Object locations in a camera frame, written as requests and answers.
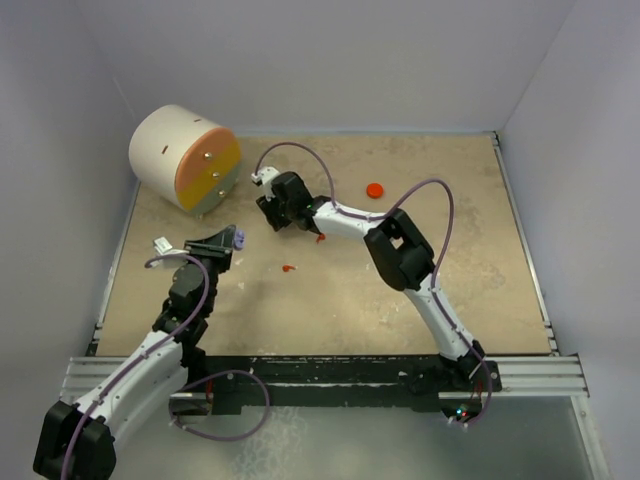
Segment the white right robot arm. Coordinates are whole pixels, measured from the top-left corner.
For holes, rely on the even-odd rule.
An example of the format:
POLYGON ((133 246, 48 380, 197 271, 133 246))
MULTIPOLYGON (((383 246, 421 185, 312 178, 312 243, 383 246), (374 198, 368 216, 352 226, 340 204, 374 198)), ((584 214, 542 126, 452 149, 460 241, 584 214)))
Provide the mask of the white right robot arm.
POLYGON ((347 207, 327 196, 312 196, 295 172, 264 167, 251 174, 261 188, 256 201, 271 227, 291 224, 303 231, 362 241, 376 270, 391 289, 407 296, 435 340, 446 383, 467 391, 479 380, 493 390, 484 352, 456 316, 438 280, 441 264, 410 216, 399 207, 386 214, 347 207))

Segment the round white drawer cabinet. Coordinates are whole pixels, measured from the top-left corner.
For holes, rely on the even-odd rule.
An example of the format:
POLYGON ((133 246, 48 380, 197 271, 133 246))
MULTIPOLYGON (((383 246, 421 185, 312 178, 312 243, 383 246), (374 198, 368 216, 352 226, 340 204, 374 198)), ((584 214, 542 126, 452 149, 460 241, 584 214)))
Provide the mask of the round white drawer cabinet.
POLYGON ((193 216, 219 205, 237 182, 242 160, 229 128, 178 105, 163 106, 139 124, 128 156, 142 184, 193 216))

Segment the purple earbud charging case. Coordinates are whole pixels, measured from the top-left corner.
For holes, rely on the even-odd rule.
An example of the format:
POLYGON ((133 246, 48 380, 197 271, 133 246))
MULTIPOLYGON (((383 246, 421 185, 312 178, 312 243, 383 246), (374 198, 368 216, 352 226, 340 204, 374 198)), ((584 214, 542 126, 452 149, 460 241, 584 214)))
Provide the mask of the purple earbud charging case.
POLYGON ((234 232, 233 248, 236 251, 241 251, 246 245, 246 233, 244 230, 237 228, 234 232))

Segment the aluminium rail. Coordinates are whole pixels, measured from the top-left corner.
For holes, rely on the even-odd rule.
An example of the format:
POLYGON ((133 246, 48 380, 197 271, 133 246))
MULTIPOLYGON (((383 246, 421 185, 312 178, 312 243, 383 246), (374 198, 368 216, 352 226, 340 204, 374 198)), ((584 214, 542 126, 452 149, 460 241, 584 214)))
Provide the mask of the aluminium rail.
POLYGON ((501 381, 499 397, 581 397, 589 388, 580 358, 572 356, 494 356, 501 381))
POLYGON ((72 357, 59 398, 73 403, 106 380, 125 360, 126 357, 72 357))

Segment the aluminium rail left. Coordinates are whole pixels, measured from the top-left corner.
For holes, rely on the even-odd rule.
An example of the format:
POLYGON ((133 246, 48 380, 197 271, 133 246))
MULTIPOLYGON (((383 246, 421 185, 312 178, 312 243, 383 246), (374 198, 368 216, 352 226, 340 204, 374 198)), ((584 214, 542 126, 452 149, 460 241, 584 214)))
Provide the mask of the aluminium rail left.
POLYGON ((125 360, 126 357, 72 357, 59 398, 73 403, 106 380, 125 360))

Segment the aluminium rail right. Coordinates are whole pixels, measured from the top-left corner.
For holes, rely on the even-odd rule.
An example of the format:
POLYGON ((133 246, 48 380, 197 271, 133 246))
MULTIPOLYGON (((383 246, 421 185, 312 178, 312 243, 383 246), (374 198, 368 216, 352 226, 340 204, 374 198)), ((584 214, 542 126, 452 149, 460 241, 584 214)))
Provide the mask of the aluminium rail right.
POLYGON ((501 381, 499 397, 581 397, 589 388, 580 358, 572 356, 494 356, 501 381))

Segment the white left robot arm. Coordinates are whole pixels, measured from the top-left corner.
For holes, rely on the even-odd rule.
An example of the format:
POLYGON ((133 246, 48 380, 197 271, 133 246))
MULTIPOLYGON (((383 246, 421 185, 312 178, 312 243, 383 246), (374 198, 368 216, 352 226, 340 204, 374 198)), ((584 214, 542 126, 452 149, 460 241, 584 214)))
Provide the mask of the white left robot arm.
POLYGON ((168 296, 141 344, 98 386, 72 403, 57 401, 46 413, 34 471, 46 479, 107 479, 116 450, 158 404, 181 389, 194 392, 206 378, 197 344, 214 309, 217 284, 229 270, 245 234, 228 225, 188 240, 180 249, 154 242, 148 268, 172 270, 168 296))

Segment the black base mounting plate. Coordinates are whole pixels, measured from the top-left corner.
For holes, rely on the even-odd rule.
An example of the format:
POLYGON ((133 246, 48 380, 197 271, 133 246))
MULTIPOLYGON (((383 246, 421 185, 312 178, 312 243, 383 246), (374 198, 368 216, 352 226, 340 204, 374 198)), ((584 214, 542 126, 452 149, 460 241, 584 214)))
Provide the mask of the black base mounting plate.
MULTIPOLYGON (((502 385, 497 363, 487 361, 493 390, 502 385)), ((212 412, 239 414, 248 406, 307 408, 408 408, 473 417, 483 383, 468 381, 438 355, 206 356, 189 371, 183 388, 212 412)))

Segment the orange round cap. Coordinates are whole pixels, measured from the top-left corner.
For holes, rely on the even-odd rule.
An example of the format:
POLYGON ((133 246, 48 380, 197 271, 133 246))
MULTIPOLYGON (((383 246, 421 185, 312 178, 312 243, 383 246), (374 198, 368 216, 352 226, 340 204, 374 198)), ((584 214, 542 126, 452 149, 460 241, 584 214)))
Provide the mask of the orange round cap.
POLYGON ((366 187, 366 194, 369 198, 379 199, 384 193, 384 187, 379 183, 369 183, 366 187))

